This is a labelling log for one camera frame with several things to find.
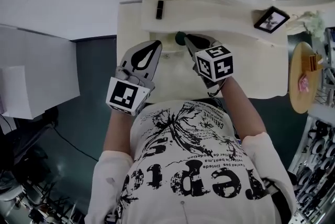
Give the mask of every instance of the drawstring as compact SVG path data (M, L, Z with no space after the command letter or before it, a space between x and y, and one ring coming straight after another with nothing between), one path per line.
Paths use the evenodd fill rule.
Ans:
M188 224L188 219L187 219L187 215L186 215L186 211L185 211L185 207L184 207L185 202L184 202L184 201L181 201L180 204L181 204L182 207L183 207L183 211L184 211L184 216L185 216L186 224Z

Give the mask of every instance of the dark green floor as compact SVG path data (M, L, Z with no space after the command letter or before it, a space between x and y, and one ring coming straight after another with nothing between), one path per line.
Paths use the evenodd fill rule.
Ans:
M81 95L58 106L58 131L79 149L98 159L103 147L110 109L105 104L109 78L116 67L116 39L77 43L77 68ZM253 99L285 167L298 147L307 115L291 108L288 95L267 100ZM56 185L86 213L95 161L59 138L54 131L39 141L49 156Z

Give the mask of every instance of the white box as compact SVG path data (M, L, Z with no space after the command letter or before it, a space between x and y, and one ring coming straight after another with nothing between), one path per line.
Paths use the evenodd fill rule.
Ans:
M195 53L198 72L213 82L233 74L232 53L222 44Z
M149 95L149 88L111 77L106 104L112 109L135 116L141 111Z

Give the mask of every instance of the pink plush toy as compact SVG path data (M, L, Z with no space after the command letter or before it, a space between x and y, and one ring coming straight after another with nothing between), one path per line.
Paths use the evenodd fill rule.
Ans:
M309 92L309 89L308 89L308 78L306 76L306 74L303 74L301 76L301 78L299 79L299 82L298 82L298 87L299 87L299 91L300 92Z

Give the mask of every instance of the photo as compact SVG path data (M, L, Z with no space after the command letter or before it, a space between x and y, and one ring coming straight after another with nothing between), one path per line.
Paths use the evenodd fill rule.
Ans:
M267 30L274 29L277 25L280 25L286 18L276 12L273 12L269 17L260 24L260 27Z

